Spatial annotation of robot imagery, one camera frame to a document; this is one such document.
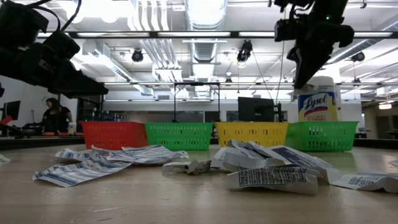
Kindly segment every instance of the desk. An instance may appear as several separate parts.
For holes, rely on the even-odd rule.
[[[84,149],[84,145],[68,146]],[[190,152],[209,159],[209,152]],[[162,176],[161,167],[128,167],[116,174],[62,188],[32,181],[66,146],[0,151],[0,223],[397,223],[398,195],[322,184],[317,196],[266,189],[230,191],[226,173]],[[398,151],[354,148],[312,153],[347,171],[398,172],[388,164]]]

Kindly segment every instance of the green basket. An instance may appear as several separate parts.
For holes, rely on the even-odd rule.
[[[209,150],[213,123],[146,123],[148,144],[173,151]]]
[[[357,124],[357,121],[292,123],[285,145],[300,151],[350,151]]]

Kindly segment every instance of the person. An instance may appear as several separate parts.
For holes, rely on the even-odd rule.
[[[1,82],[0,82],[0,98],[3,96],[4,94],[4,88],[1,87]]]
[[[67,132],[69,122],[73,122],[72,114],[67,107],[60,105],[55,98],[48,98],[46,101],[48,110],[43,115],[44,132],[56,132],[58,117],[58,132]]]

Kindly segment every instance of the black shirt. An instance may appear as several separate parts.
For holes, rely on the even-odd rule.
[[[58,130],[60,132],[68,131],[68,113],[70,113],[70,110],[64,106],[61,106],[61,111],[58,114]],[[44,132],[55,132],[55,127],[57,125],[57,114],[51,114],[50,110],[48,109],[47,111],[45,111],[43,116],[47,117],[44,120]]]

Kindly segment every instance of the white label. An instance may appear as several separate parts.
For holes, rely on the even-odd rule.
[[[239,171],[240,187],[256,185],[283,185],[305,182],[305,168],[265,167]]]
[[[317,111],[326,111],[329,106],[329,95],[318,93],[304,100],[304,116]]]

